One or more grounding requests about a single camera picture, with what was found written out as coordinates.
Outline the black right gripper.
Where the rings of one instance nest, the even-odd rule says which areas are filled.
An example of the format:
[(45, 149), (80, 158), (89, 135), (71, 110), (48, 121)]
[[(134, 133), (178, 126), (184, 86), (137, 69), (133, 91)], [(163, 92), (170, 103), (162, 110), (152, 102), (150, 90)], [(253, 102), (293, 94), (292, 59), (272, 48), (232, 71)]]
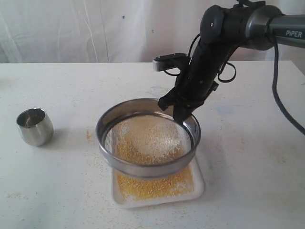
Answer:
[(159, 99), (159, 108), (164, 111), (173, 105), (173, 119), (178, 123), (189, 118), (195, 109), (203, 105), (216, 75), (235, 45), (235, 42), (200, 39), (186, 75)]

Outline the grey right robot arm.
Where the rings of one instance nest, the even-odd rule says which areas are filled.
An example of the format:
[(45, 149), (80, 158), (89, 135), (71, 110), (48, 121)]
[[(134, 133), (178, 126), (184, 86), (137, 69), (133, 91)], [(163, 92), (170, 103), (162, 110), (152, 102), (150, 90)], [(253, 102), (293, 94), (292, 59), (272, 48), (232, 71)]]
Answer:
[(240, 0), (229, 9), (209, 7), (202, 17), (193, 54), (154, 59), (156, 71), (180, 70), (173, 89), (159, 99), (158, 106), (162, 110), (172, 106), (174, 120), (183, 122), (216, 89), (216, 76), (237, 48), (266, 51), (275, 44), (304, 47), (304, 15), (284, 15), (264, 1)]

